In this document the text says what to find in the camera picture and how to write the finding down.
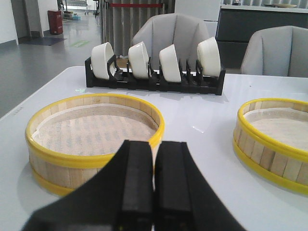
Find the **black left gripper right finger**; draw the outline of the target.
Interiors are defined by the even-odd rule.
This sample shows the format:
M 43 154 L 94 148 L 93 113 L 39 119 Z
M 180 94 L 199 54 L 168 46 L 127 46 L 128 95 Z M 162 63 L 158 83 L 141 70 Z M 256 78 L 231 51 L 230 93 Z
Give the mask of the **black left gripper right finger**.
M 155 163 L 156 231 L 243 231 L 207 183 L 185 142 L 164 141 Z

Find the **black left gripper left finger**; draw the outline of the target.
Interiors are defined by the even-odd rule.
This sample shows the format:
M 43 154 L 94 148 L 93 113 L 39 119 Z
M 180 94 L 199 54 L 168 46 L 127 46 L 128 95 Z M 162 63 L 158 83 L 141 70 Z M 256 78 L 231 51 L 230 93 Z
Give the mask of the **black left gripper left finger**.
M 150 231 L 153 160 L 148 143 L 124 141 L 94 177 L 33 212 L 25 231 Z

